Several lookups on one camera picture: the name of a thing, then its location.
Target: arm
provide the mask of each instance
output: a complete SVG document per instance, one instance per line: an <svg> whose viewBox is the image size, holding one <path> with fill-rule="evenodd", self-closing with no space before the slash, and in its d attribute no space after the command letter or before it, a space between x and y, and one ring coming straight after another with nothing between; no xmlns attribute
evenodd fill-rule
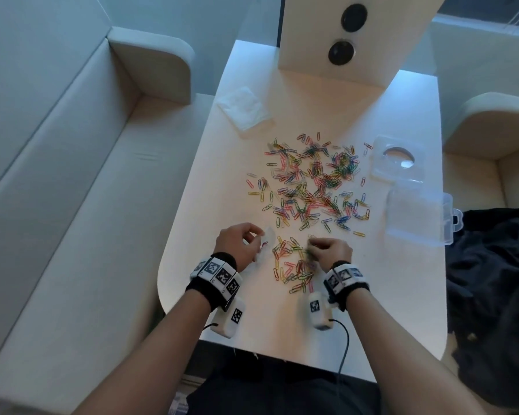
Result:
<svg viewBox="0 0 519 415"><path fill-rule="evenodd" d="M312 238L308 251L329 272L351 262L352 249L337 239ZM353 326L391 413L484 415L469 390L396 322L366 288L342 291Z"/></svg>
<svg viewBox="0 0 519 415"><path fill-rule="evenodd" d="M260 250L263 230L242 223L221 230L214 255L223 253L238 272ZM210 312L224 300L209 282L194 278L175 306L121 364L83 401L74 415L166 413Z"/></svg>

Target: person's left arm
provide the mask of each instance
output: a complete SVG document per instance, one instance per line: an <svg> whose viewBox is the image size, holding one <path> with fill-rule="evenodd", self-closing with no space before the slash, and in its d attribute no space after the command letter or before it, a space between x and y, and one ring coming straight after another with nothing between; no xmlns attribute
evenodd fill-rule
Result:
<svg viewBox="0 0 519 415"><path fill-rule="evenodd" d="M264 234L251 223L221 230L213 256L221 254L241 272L260 250L261 240L252 233ZM74 415L167 412L208 316L223 300L221 293L217 296L211 286L201 281L191 281L160 324L78 406Z"/></svg>

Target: white sensor device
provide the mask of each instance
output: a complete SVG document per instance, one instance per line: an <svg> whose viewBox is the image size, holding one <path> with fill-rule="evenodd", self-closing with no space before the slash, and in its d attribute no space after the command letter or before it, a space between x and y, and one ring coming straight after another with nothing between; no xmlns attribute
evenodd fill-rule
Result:
<svg viewBox="0 0 519 415"><path fill-rule="evenodd" d="M311 293L308 297L309 320L314 328L319 330L332 329L334 323L332 319L332 305L323 294L319 292Z"/></svg>
<svg viewBox="0 0 519 415"><path fill-rule="evenodd" d="M235 336L244 310L246 310L244 301L236 296L226 312L221 307L217 308L214 318L211 320L211 323L217 323L217 326L212 326L210 329L225 338L232 338Z"/></svg>

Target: person's left hand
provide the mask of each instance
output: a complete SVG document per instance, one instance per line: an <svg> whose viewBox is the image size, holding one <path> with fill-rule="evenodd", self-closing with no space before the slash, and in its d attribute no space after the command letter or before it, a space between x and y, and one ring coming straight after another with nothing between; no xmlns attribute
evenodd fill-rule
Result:
<svg viewBox="0 0 519 415"><path fill-rule="evenodd" d="M244 271L256 257L256 253L260 251L261 239L259 237L264 235L263 230L252 223L236 224L221 230L215 242L214 253L229 253L236 260L236 271Z"/></svg>

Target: forearm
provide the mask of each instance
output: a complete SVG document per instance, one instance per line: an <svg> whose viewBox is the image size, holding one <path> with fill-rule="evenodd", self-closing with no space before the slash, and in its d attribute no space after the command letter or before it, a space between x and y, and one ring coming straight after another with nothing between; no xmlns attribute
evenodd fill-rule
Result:
<svg viewBox="0 0 519 415"><path fill-rule="evenodd" d="M394 415L484 414L467 388L364 288L346 309Z"/></svg>
<svg viewBox="0 0 519 415"><path fill-rule="evenodd" d="M187 291L154 331L76 409L74 415L165 413L210 314Z"/></svg>

